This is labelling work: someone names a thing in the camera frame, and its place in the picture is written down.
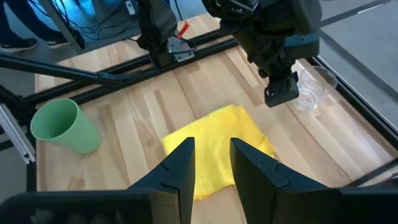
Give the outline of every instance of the green cup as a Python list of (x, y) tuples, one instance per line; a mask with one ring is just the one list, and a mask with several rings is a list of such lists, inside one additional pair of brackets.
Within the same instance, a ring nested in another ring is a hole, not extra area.
[(69, 99), (53, 100), (34, 115), (30, 131), (36, 139), (67, 148), (77, 153), (91, 153), (100, 146), (98, 128)]

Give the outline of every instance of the wooden table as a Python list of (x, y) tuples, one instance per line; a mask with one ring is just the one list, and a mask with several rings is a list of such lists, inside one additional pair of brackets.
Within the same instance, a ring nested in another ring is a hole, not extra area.
[[(186, 38), (218, 28), (207, 15), (189, 23)], [(97, 71), (144, 53), (133, 42), (119, 42), (60, 64)], [(299, 71), (303, 67), (309, 67), (304, 60), (295, 65)], [(67, 81), (36, 77), (37, 91)], [(315, 111), (302, 113), (289, 104), (268, 108), (266, 85), (236, 47), (86, 103), (84, 112), (102, 131), (100, 148), (81, 156), (38, 141), (37, 188), (125, 189), (165, 157), (164, 136), (231, 103), (244, 106), (284, 164), (330, 187), (348, 184), (397, 157), (337, 92)], [(192, 223), (245, 222), (234, 186), (194, 203)]]

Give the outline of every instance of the gray floor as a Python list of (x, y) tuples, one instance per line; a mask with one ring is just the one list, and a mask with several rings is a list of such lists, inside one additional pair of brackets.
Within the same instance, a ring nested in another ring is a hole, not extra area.
[[(335, 0), (322, 1), (323, 18), (327, 19), (342, 12), (349, 11), (358, 6), (367, 4), (373, 0)], [(90, 20), (90, 0), (82, 0), (83, 12), (76, 8), (73, 3), (67, 4), (71, 12), (71, 18), (78, 20), (82, 15), (88, 22)], [(183, 18), (193, 17), (205, 13), (201, 0), (178, 0)], [(11, 27), (21, 37), (34, 37), (8, 9), (7, 15)], [(398, 84), (395, 78), (394, 65), (398, 57), (398, 31), (395, 24), (398, 22), (398, 3), (391, 2), (385, 6), (371, 9), (364, 13), (349, 17), (335, 24), (323, 28), (323, 31), (333, 37), (337, 43), (346, 48), (367, 65), (374, 73), (378, 74), (391, 86)], [(40, 18), (50, 27), (53, 22), (37, 11)], [(61, 49), (48, 49), (45, 42), (40, 41), (35, 49), (17, 54), (22, 58), (34, 58), (47, 63), (55, 63), (65, 58), (76, 55), (73, 47), (62, 47)], [(393, 123), (398, 124), (398, 118), (394, 114), (398, 111), (398, 105), (375, 87), (369, 80), (365, 79), (347, 61), (343, 60), (327, 44), (321, 45), (321, 57), (325, 59), (345, 80), (352, 84), (358, 92), (370, 103), (388, 117)], [(24, 72), (15, 72), (0, 68), (0, 84), (19, 95), (29, 95), (34, 92), (34, 76)], [(0, 152), (0, 202), (5, 198), (25, 191), (25, 165), (15, 149)]]

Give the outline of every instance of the person's leg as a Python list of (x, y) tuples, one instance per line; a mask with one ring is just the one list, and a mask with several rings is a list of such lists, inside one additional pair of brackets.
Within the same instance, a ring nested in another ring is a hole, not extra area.
[(61, 32), (49, 28), (37, 16), (28, 0), (5, 0), (13, 13), (37, 37), (45, 40), (51, 48), (68, 44)]
[(11, 30), (2, 0), (0, 0), (0, 33), (0, 49), (6, 52), (29, 50), (37, 44), (35, 39), (22, 39)]

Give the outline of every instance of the metal bracket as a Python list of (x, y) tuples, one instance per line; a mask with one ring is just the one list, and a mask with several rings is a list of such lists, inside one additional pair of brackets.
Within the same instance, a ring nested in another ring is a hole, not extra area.
[(182, 62), (195, 56), (193, 52), (189, 52), (191, 47), (188, 45), (188, 43), (174, 36), (169, 37), (169, 41), (167, 42), (167, 50), (170, 54), (174, 54), (174, 57), (178, 62)]
[(26, 164), (35, 162), (35, 150), (4, 103), (0, 103), (0, 125)]

